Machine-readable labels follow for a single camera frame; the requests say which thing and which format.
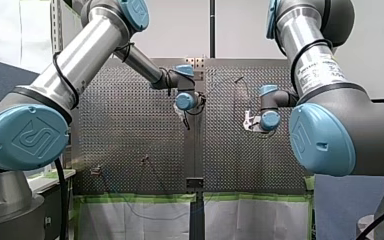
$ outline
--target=label sticker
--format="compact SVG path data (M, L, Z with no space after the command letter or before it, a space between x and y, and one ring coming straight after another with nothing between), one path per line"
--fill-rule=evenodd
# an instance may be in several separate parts
M347 82L338 63L330 55L303 66L297 72L297 78L303 93L333 83Z

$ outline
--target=blue joint cap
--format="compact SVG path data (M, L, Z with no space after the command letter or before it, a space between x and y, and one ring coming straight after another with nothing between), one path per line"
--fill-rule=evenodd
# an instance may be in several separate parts
M144 0L118 0L121 11L132 27L142 32L149 25L148 7Z
M273 131L280 124L280 115L275 111L267 111L261 115L260 126L264 131Z
M193 77L193 67L189 64L177 65L174 71L188 77Z
M195 107L195 98L189 93L179 93L176 97L176 106L183 111L187 111Z
M34 170L55 161L68 144L64 118L43 105L19 105L0 113L0 169Z
M274 39L276 31L276 11L281 0L270 0L269 13L267 14L267 33L266 38Z
M296 107L289 119L295 157L309 171L346 176L355 168L356 153L348 131L329 110L314 103Z
M263 85L260 87L260 97L279 90L277 85Z

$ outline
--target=perforated metal panel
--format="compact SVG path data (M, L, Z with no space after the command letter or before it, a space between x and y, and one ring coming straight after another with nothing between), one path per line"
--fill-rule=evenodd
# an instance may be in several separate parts
M258 89L277 84L290 89L289 67L281 60L207 60L207 107L204 131L206 191L305 192L305 170L289 145L289 109L269 139L246 132L245 110L258 114Z
M184 126L173 111L174 96L151 90L110 59L81 97L73 143L76 193L185 192ZM94 176L90 170L98 165L102 175Z
M183 61L155 63L172 66ZM291 87L286 61L206 59L205 67L206 81L197 83L207 92L205 118L200 130L187 132L173 111L174 94L150 90L129 67L109 60L74 116L76 193L184 193L185 178L202 176L197 170L202 168L206 191L304 193L306 172L289 145L290 110L281 111L282 124L270 139L242 127L250 105L258 113L261 85ZM244 79L235 84L239 77ZM202 139L191 138L191 132ZM147 155L149 160L142 163ZM98 165L102 177L90 174Z

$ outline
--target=robot logo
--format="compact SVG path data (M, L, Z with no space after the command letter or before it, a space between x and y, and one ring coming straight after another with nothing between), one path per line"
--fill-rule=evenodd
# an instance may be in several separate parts
M146 10L145 10L146 6L142 0L134 0L132 4L133 4L133 9L138 15L142 17L146 15Z
M298 122L298 124L293 128L290 138L294 149L296 149L296 152L301 155L301 153L305 151L305 139L308 139L307 132L305 131L302 123Z
M33 118L17 134L12 144L40 159L59 137L56 129L40 118Z

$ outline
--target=black pipe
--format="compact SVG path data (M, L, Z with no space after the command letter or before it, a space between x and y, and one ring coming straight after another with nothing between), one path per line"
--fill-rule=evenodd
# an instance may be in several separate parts
M216 0L210 0L210 58L216 57Z

